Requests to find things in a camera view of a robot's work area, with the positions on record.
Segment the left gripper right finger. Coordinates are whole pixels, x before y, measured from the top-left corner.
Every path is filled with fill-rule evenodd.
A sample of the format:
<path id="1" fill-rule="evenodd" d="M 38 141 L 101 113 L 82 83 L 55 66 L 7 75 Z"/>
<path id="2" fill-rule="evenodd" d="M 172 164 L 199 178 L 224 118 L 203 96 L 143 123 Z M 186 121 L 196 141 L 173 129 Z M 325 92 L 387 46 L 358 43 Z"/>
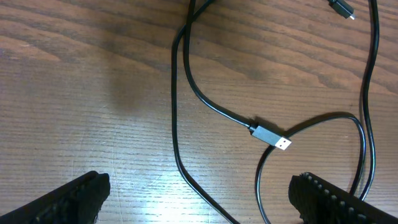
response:
<path id="1" fill-rule="evenodd" d="M 397 224 L 397 218 L 312 174 L 294 175 L 289 201 L 308 224 Z"/>

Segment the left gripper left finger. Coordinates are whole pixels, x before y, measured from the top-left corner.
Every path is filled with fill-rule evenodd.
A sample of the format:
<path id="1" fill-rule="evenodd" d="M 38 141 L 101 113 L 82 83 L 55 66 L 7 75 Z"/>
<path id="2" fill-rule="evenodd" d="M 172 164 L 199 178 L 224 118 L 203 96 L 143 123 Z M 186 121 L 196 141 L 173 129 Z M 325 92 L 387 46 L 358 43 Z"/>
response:
<path id="1" fill-rule="evenodd" d="M 90 171 L 1 216 L 9 224 L 94 224 L 110 195 L 107 173 Z"/>

